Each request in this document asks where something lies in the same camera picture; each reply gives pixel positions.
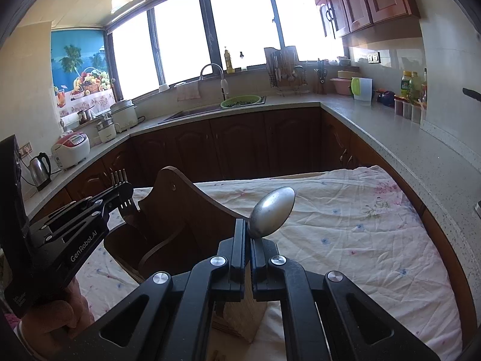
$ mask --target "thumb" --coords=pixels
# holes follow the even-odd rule
[[[22,319],[23,326],[39,334],[49,333],[63,326],[75,327],[74,310],[63,300],[31,308]]]

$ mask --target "small bottle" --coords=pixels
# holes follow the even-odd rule
[[[409,81],[410,99],[418,103],[418,99],[421,98],[421,80],[418,76],[418,72],[413,72]]]
[[[423,103],[427,103],[427,69],[424,68],[424,79],[421,84],[421,99]]]
[[[234,73],[234,69],[232,68],[232,60],[230,59],[230,53],[229,50],[227,50],[227,46],[225,46],[225,52],[224,52],[224,59],[225,59],[225,66],[227,67],[227,73]]]
[[[406,99],[409,97],[409,81],[411,80],[411,76],[412,75],[410,71],[403,71],[403,78],[401,80],[401,95]]]
[[[242,52],[240,52],[240,70],[243,72],[243,71],[246,71],[247,70],[247,66],[244,65],[244,54],[242,54]]]

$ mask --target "window frame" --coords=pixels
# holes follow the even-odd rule
[[[157,71],[157,77],[159,79],[160,85],[165,84],[165,75],[164,75],[164,69],[162,66],[162,58],[160,56],[160,47],[159,47],[159,41],[158,41],[158,34],[157,34],[157,26],[155,25],[155,13],[154,13],[154,8],[163,3],[164,1],[167,0],[149,0],[145,4],[137,5],[128,10],[127,12],[121,14],[120,16],[116,17],[113,21],[111,21],[106,27],[105,27],[105,33],[106,33],[106,55],[108,56],[108,66],[110,69],[110,72],[112,72],[112,78],[113,81],[112,83],[114,84],[114,95],[116,101],[122,99],[122,89],[121,85],[118,80],[118,74],[117,74],[117,68],[116,68],[116,63],[115,63],[115,54],[114,54],[114,45],[112,41],[112,32],[118,28],[120,25],[125,23],[126,21],[129,21],[131,18],[134,16],[147,11],[147,20],[148,20],[148,25],[149,25],[149,33],[150,33],[150,39],[151,39],[151,44],[152,44],[152,53],[153,53],[153,58],[155,62],[155,68]],[[272,5],[272,11],[274,13],[274,18],[272,19],[273,23],[276,24],[277,28],[277,35],[279,37],[279,43],[281,48],[285,47],[284,43],[284,35],[282,33],[282,26],[280,22],[280,17],[279,17],[279,12],[277,10],[277,4],[276,0],[270,0],[271,5]],[[216,25],[214,22],[213,18],[213,12],[212,12],[212,3],[211,0],[199,0],[200,8],[201,8],[201,15],[202,15],[202,20],[204,23],[204,30],[205,30],[205,36],[207,40],[207,47],[209,49],[209,56],[210,56],[210,63],[215,63],[222,67],[222,56],[220,53],[220,48],[219,48],[219,43],[217,39],[217,32],[216,32]],[[345,50],[345,55],[349,54],[349,49],[347,47],[344,47]],[[307,65],[311,64],[316,64],[316,61],[306,61]],[[257,69],[264,69],[265,64],[262,65],[254,65],[254,66],[248,66],[247,70],[257,70]],[[206,74],[204,75],[204,78],[209,78],[209,77],[217,77],[220,76],[219,72],[216,70],[213,70],[213,73]],[[196,81],[199,80],[199,76],[197,77],[192,77],[192,78],[186,78],[185,82],[191,82],[191,81]],[[149,93],[146,93],[144,95],[139,96],[138,100],[145,98],[147,96],[150,96],[154,94],[156,91],[151,91]]]

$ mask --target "rice cooker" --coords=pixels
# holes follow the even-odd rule
[[[114,124],[119,125],[121,132],[133,128],[139,123],[135,106],[131,100],[121,100],[111,105],[110,113],[112,114]]]
[[[61,136],[52,146],[52,156],[61,169],[78,164],[90,153],[88,137],[83,132],[69,133]]]

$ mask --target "dish rack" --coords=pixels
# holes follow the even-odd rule
[[[301,95],[309,93],[306,81],[307,66],[301,65],[295,46],[281,50],[264,48],[266,67],[271,88],[277,88],[278,95]]]

